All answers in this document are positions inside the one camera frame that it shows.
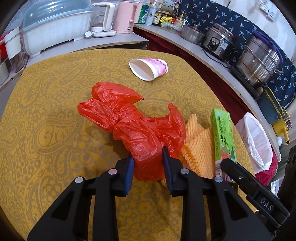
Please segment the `red plastic bag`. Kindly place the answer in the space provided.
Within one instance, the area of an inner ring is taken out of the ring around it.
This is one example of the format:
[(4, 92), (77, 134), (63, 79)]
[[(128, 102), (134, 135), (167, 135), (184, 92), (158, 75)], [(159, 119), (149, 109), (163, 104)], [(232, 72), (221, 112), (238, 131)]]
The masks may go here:
[(163, 147), (177, 158), (186, 138), (185, 122), (172, 103), (164, 117), (144, 116), (134, 104), (144, 98), (134, 90), (116, 83), (98, 82), (92, 87), (92, 98), (80, 102), (79, 114), (115, 140), (121, 140), (134, 159), (134, 176), (139, 181), (164, 178)]

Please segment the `large steel steamer pot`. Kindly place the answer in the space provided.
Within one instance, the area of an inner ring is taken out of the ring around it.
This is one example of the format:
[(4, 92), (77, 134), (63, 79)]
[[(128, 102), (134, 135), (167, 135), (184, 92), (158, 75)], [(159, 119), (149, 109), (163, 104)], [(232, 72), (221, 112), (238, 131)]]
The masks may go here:
[(283, 76), (279, 71), (282, 61), (281, 53), (273, 41), (265, 34), (253, 31), (243, 45), (243, 52), (235, 68), (254, 89), (258, 89), (267, 84), (275, 74)]

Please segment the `white lined trash bin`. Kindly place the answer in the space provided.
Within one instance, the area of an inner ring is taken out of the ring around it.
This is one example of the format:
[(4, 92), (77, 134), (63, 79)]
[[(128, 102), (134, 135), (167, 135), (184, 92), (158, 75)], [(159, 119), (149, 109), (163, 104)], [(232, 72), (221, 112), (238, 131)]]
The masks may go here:
[(235, 125), (248, 151), (254, 173), (267, 171), (272, 163), (273, 150), (260, 124), (251, 113), (246, 113)]

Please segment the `black induction cooker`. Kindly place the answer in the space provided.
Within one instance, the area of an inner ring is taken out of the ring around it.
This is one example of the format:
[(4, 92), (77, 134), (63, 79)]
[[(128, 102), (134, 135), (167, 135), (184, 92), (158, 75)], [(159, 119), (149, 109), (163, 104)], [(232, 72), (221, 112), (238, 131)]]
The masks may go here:
[(235, 67), (230, 66), (230, 73), (244, 86), (255, 101), (260, 99), (258, 91), (253, 88), (253, 86), (238, 72)]

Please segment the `pink electric kettle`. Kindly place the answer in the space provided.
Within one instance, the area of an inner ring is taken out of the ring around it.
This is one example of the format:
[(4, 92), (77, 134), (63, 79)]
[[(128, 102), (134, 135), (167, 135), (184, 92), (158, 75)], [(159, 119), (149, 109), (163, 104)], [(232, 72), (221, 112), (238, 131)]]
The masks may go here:
[(113, 30), (122, 34), (132, 33), (136, 17), (141, 8), (142, 3), (138, 1), (119, 1)]

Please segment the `green tea box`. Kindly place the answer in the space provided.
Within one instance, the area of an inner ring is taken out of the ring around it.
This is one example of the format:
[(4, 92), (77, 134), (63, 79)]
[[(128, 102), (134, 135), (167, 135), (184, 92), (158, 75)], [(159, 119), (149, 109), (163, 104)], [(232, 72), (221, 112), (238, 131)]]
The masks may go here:
[(228, 183), (235, 183), (220, 167), (224, 159), (237, 163), (230, 113), (214, 108), (210, 118), (214, 137), (215, 175), (221, 176)]

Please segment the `yellow patterned tablecloth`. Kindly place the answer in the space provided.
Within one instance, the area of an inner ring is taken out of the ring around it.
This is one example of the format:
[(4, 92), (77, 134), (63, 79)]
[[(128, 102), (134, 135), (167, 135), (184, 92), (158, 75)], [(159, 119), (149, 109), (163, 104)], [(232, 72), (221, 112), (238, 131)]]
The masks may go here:
[[(143, 81), (128, 65), (135, 58), (162, 59), (168, 73)], [(225, 109), (194, 68), (167, 53), (85, 50), (26, 67), (1, 118), (1, 208), (23, 238), (76, 177), (97, 177), (127, 156), (121, 141), (78, 113), (100, 81), (139, 93), (145, 116), (165, 116), (172, 103), (184, 120), (195, 113), (207, 128), (212, 109)]]

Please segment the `white dish rack box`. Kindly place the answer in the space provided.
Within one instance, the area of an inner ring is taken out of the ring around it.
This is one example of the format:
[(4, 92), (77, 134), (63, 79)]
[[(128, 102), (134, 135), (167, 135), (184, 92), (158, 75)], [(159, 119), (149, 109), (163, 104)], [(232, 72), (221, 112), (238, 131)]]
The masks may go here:
[(38, 1), (24, 13), (23, 46), (31, 58), (54, 45), (81, 40), (90, 28), (91, 1)]

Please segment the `steel rice cooker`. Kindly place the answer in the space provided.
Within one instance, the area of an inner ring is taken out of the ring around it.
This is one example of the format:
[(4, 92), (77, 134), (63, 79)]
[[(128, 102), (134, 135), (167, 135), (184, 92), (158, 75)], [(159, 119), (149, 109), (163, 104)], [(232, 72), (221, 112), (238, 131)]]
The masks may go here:
[(201, 46), (220, 60), (227, 60), (233, 52), (237, 38), (225, 27), (214, 23), (202, 41)]

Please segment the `small steel pot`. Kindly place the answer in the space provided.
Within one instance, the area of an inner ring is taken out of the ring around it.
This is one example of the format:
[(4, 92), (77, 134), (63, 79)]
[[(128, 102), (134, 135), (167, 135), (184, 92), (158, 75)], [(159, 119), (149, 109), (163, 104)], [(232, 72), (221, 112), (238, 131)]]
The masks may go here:
[(201, 31), (192, 26), (184, 26), (181, 30), (180, 36), (188, 42), (196, 45), (200, 44), (205, 37)]

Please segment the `pink paper cup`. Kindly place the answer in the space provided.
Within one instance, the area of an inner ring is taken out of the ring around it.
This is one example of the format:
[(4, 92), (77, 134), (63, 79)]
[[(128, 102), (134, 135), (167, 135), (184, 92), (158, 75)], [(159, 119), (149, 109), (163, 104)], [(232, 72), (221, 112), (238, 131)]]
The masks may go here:
[(153, 81), (168, 73), (168, 64), (162, 59), (132, 59), (128, 62), (132, 73), (143, 81)]

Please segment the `red cabinet curtain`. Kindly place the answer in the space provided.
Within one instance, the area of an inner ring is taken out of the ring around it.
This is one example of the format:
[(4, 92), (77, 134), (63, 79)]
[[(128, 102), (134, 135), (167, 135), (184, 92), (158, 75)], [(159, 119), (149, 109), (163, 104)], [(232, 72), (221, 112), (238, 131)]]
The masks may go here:
[(273, 158), (281, 160), (277, 137), (271, 124), (263, 116), (255, 99), (245, 87), (222, 66), (222, 62), (208, 54), (199, 45), (183, 39), (179, 33), (168, 32), (160, 27), (136, 25), (133, 32), (149, 40), (147, 49), (170, 53), (187, 61), (208, 84), (215, 96), (231, 114), (234, 123), (251, 113), (260, 122), (273, 149)]

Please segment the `soy sauce bottle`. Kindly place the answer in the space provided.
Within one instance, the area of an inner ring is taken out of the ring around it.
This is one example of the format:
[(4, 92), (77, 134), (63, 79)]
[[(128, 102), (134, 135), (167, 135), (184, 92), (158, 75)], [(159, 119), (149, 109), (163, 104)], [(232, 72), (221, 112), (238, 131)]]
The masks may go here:
[(154, 14), (154, 19), (152, 20), (152, 25), (157, 26), (160, 22), (162, 16), (162, 3), (159, 3), (158, 9)]

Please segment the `white bottle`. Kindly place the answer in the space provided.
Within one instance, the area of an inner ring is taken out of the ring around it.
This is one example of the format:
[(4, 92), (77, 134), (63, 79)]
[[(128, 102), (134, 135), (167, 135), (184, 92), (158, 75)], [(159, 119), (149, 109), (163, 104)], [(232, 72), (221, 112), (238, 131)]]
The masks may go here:
[(151, 1), (150, 6), (149, 6), (149, 10), (147, 13), (147, 17), (145, 20), (145, 25), (148, 25), (148, 26), (152, 25), (156, 11), (157, 11), (157, 1)]

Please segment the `orange foam net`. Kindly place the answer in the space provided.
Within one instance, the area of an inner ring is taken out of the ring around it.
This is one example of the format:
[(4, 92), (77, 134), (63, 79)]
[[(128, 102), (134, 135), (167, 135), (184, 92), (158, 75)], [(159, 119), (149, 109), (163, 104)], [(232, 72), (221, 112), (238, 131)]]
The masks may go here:
[(191, 114), (186, 124), (186, 138), (181, 149), (183, 167), (201, 177), (213, 178), (215, 172), (214, 139), (211, 128), (204, 128), (197, 115)]

